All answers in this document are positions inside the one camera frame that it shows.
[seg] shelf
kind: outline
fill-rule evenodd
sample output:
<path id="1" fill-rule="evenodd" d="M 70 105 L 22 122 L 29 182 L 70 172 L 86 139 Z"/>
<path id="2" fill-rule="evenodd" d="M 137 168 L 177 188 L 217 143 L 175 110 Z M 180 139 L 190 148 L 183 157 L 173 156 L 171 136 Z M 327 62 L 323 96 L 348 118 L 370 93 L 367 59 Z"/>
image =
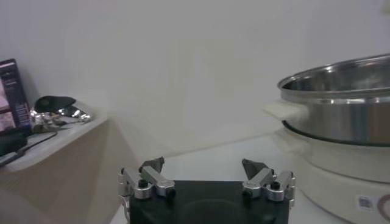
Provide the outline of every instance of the shelf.
<path id="1" fill-rule="evenodd" d="M 107 116 L 100 116 L 89 123 L 78 124 L 69 129 L 60 130 L 57 136 L 32 147 L 21 158 L 0 168 L 0 173 L 12 173 L 37 164 L 53 155 L 55 152 L 58 152 L 68 144 L 74 142 L 76 139 L 85 135 L 89 131 L 103 124 L 106 120 Z M 35 142 L 41 141 L 50 135 L 52 135 L 52 133 L 33 135 L 29 137 L 26 147 L 34 144 Z"/>

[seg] black cable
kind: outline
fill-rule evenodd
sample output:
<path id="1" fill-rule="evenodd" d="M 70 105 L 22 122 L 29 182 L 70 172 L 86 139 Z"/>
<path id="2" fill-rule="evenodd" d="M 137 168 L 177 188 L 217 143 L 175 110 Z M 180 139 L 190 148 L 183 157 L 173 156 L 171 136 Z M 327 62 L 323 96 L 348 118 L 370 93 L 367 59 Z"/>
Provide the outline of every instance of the black cable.
<path id="1" fill-rule="evenodd" d="M 0 167 L 3 167 L 3 166 L 5 166 L 5 165 L 7 165 L 7 164 L 9 164 L 9 163 L 14 162 L 14 161 L 17 160 L 18 158 L 24 156 L 24 154 L 25 154 L 29 149 L 31 149 L 32 147 L 34 147 L 34 146 L 36 146 L 36 145 L 38 145 L 38 144 L 41 144 L 42 142 L 45 142 L 45 141 L 47 141 L 47 140 L 49 140 L 49 139 L 51 139 L 51 138 L 53 138 L 53 137 L 55 137 L 55 136 L 57 136 L 57 135 L 58 135 L 58 132 L 55 131 L 55 132 L 53 133 L 53 135 L 50 135 L 49 137 L 47 137 L 47 138 L 45 138 L 45 139 L 42 139 L 41 141 L 38 141 L 38 142 L 36 142 L 36 143 L 34 143 L 34 144 L 32 144 L 32 145 L 29 145 L 29 146 L 27 146 L 27 147 L 23 147 L 23 148 L 19 149 L 19 150 L 16 152 L 16 155 L 13 155 L 12 157 L 9 157 L 9 158 L 6 159 L 5 161 L 2 161 L 2 162 L 0 163 Z"/>

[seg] white wall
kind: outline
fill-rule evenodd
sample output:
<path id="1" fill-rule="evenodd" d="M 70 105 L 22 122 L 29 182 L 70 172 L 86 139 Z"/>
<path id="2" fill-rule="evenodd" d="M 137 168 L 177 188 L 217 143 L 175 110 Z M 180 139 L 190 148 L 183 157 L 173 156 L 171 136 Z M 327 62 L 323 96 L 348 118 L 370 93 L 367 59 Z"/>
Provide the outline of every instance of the white wall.
<path id="1" fill-rule="evenodd" d="M 277 81 L 390 51 L 383 0 L 3 0 L 31 100 L 109 107 L 138 161 L 260 135 Z"/>

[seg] stainless steel pot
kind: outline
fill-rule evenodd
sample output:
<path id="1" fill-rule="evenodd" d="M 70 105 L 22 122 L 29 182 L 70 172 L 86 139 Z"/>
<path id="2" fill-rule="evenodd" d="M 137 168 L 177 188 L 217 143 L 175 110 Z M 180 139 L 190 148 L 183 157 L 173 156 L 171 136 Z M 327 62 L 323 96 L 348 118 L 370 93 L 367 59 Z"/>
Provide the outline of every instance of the stainless steel pot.
<path id="1" fill-rule="evenodd" d="M 266 111 L 290 130 L 326 141 L 390 145 L 390 54 L 300 72 L 278 83 Z"/>

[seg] white pot handle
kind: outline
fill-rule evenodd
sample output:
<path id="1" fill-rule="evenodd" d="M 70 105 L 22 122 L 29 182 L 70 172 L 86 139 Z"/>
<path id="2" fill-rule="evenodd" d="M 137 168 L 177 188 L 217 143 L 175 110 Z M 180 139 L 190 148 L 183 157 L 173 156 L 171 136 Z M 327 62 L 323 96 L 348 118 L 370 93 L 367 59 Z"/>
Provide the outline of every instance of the white pot handle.
<path id="1" fill-rule="evenodd" d="M 302 121 L 309 115 L 309 110 L 305 105 L 287 102 L 283 99 L 266 105 L 263 111 L 280 121 Z"/>
<path id="2" fill-rule="evenodd" d="M 310 150 L 310 145 L 305 140 L 281 128 L 271 134 L 276 146 L 288 154 L 303 154 Z"/>

